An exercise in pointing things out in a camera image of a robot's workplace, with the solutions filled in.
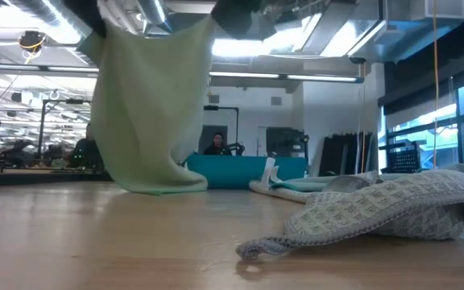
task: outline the wooden table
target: wooden table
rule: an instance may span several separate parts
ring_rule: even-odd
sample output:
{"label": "wooden table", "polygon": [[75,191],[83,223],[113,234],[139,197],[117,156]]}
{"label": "wooden table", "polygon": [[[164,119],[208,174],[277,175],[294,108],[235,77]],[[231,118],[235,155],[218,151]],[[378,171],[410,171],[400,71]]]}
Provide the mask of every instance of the wooden table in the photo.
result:
{"label": "wooden table", "polygon": [[464,289],[464,239],[365,236],[243,262],[301,205],[247,192],[163,197],[111,183],[0,187],[0,290]]}

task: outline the light green cloth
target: light green cloth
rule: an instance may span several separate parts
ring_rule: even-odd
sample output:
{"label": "light green cloth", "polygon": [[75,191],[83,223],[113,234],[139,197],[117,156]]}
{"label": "light green cloth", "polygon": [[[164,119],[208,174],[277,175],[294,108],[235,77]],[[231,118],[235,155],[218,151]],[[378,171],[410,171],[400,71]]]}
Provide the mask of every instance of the light green cloth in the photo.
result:
{"label": "light green cloth", "polygon": [[207,189],[177,163],[198,147],[215,23],[207,17],[165,39],[107,25],[80,50],[99,65],[91,124],[106,169],[136,193]]}

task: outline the ductwork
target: ductwork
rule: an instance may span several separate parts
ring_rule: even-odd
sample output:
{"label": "ductwork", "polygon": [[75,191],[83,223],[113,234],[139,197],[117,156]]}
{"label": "ductwork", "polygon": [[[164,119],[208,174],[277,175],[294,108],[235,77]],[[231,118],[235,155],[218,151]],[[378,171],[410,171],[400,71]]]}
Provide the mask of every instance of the ductwork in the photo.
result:
{"label": "ductwork", "polygon": [[44,32],[59,44],[77,44],[90,33],[61,0],[3,0],[44,23]]}
{"label": "ductwork", "polygon": [[157,26],[165,31],[172,32],[168,23],[168,8],[164,0],[137,0],[137,4],[141,15],[143,15],[143,21],[147,23],[144,26],[144,33],[147,32],[148,26]]}

